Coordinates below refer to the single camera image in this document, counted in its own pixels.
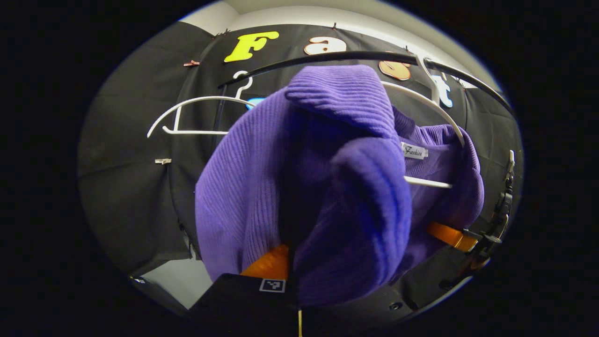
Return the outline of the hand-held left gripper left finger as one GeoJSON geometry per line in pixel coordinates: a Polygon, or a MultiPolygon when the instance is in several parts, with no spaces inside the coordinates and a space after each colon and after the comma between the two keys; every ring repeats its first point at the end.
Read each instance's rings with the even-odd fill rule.
{"type": "Polygon", "coordinates": [[[268,251],[240,274],[223,273],[189,309],[211,335],[299,335],[300,309],[289,277],[289,248],[268,251]]]}

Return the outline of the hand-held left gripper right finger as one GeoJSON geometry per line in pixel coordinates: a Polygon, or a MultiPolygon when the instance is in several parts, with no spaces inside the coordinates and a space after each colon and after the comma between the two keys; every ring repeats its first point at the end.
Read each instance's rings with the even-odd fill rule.
{"type": "Polygon", "coordinates": [[[302,310],[303,335],[370,333],[423,314],[462,287],[470,254],[442,248],[390,286],[342,305],[302,310]]]}

